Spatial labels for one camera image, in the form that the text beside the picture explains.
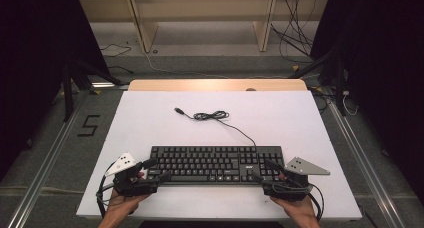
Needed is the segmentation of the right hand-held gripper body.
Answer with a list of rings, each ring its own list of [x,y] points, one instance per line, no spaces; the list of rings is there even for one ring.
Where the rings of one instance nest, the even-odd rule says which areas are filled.
[[[277,177],[264,178],[261,185],[264,194],[282,200],[302,201],[310,194],[313,186],[308,181],[309,175],[329,176],[330,172],[300,157],[293,158],[285,165],[283,172],[277,172]]]

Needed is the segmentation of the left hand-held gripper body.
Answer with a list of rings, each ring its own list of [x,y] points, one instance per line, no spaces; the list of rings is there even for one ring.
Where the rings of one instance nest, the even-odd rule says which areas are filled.
[[[143,162],[137,162],[129,152],[125,152],[106,170],[106,177],[114,176],[113,187],[119,195],[133,197],[157,192],[158,179],[145,180],[138,177]]]

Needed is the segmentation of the black computer keyboard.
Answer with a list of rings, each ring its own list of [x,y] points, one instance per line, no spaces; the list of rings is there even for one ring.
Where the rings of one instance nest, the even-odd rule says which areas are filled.
[[[284,164],[280,146],[153,146],[151,158],[158,163],[147,179],[171,173],[166,185],[256,185],[252,173],[278,180],[278,170],[267,160]]]

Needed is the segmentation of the person's left hand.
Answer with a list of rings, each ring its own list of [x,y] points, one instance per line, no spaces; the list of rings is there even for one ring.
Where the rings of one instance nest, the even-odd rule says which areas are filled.
[[[114,217],[127,217],[138,209],[139,204],[148,198],[148,195],[126,197],[113,190],[107,207],[106,215]]]

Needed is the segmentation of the person's right hand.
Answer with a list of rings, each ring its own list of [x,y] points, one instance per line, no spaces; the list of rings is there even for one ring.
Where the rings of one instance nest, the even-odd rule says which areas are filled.
[[[279,198],[271,197],[271,200],[281,206],[285,213],[292,219],[314,218],[315,212],[312,201],[309,197],[305,197],[302,201],[290,202]]]

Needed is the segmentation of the short silver metal bar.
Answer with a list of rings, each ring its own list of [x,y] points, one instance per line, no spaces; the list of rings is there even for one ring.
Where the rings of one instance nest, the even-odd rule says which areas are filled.
[[[128,90],[129,85],[116,85],[110,82],[93,82],[92,89],[118,89],[118,90]]]

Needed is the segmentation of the light wooden table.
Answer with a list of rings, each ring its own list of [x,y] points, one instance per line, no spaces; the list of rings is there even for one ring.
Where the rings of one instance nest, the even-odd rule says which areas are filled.
[[[301,79],[138,79],[129,91],[306,91]]]

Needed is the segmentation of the black metal stand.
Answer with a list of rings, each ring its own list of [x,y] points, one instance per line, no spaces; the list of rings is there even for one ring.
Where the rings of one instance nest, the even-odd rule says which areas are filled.
[[[304,75],[314,71],[318,67],[322,67],[318,81],[321,85],[329,85],[331,82],[336,87],[336,107],[342,116],[346,115],[346,111],[343,104],[343,91],[344,91],[344,63],[342,61],[340,51],[337,48],[332,48],[329,52],[323,55],[321,58],[313,61],[311,64],[306,66],[304,69],[295,72],[289,76],[289,79],[299,79]]]
[[[62,85],[65,99],[65,122],[71,118],[74,111],[71,82],[74,82],[80,90],[89,90],[92,87],[92,83],[88,78],[89,74],[94,74],[117,86],[127,85],[127,82],[111,76],[107,68],[105,71],[102,71],[100,68],[97,68],[82,59],[70,59],[62,68]]]

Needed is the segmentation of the light wooden shelf unit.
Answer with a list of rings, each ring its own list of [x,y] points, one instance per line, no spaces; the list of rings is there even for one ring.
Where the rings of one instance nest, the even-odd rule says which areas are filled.
[[[91,22],[131,22],[141,48],[151,50],[161,22],[250,21],[258,49],[273,21],[319,21],[328,0],[79,0]]]

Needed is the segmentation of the black curtain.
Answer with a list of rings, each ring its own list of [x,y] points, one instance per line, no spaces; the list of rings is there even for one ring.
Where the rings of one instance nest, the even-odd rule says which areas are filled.
[[[109,72],[80,0],[0,0],[0,181],[63,81]]]
[[[424,0],[328,0],[312,56],[344,26],[350,91],[424,204]]]

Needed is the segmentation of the aluminium floor rail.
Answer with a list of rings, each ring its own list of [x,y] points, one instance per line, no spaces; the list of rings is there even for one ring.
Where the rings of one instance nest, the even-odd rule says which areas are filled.
[[[406,228],[394,201],[363,151],[349,122],[341,115],[333,102],[329,104],[329,107],[388,226],[390,228]]]
[[[53,105],[42,120],[30,147],[24,149],[0,182],[0,208],[6,223],[4,228],[23,228],[42,191],[70,131],[83,101],[77,101],[69,117],[61,105]]]

